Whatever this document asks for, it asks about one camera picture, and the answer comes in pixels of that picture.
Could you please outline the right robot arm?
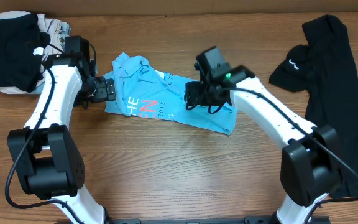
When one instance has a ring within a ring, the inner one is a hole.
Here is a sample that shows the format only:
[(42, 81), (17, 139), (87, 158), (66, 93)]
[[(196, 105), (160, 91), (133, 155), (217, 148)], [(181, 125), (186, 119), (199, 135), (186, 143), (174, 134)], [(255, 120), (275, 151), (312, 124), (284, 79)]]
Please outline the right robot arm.
[(286, 197), (272, 216), (245, 223), (329, 223), (314, 211), (343, 179), (335, 154), (339, 137), (330, 126), (317, 127), (276, 99), (247, 67), (231, 67), (217, 47), (196, 56), (200, 79), (185, 85), (186, 109), (207, 106), (210, 114), (233, 105), (254, 120), (281, 150), (280, 181)]

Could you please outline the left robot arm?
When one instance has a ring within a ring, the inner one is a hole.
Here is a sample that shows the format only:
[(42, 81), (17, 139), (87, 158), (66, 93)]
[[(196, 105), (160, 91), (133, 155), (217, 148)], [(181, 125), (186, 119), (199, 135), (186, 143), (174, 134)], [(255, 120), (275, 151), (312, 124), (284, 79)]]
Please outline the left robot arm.
[(69, 132), (75, 106), (114, 101), (114, 80), (96, 74), (96, 51), (80, 36), (44, 62), (45, 83), (22, 129), (7, 137), (13, 165), (4, 194), (17, 209), (56, 205), (72, 223), (112, 223), (85, 187), (83, 158)]

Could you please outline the light blue t-shirt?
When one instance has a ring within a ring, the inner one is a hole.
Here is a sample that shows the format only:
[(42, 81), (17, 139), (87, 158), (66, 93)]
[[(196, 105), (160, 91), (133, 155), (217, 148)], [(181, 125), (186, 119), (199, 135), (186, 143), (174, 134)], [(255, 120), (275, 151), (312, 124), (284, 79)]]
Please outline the light blue t-shirt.
[(106, 103), (107, 113), (176, 121), (226, 135), (235, 128), (235, 107), (225, 104), (216, 114), (206, 106), (187, 110), (185, 84), (191, 79), (158, 71), (143, 56), (121, 53), (104, 78), (114, 80), (116, 91), (116, 100)]

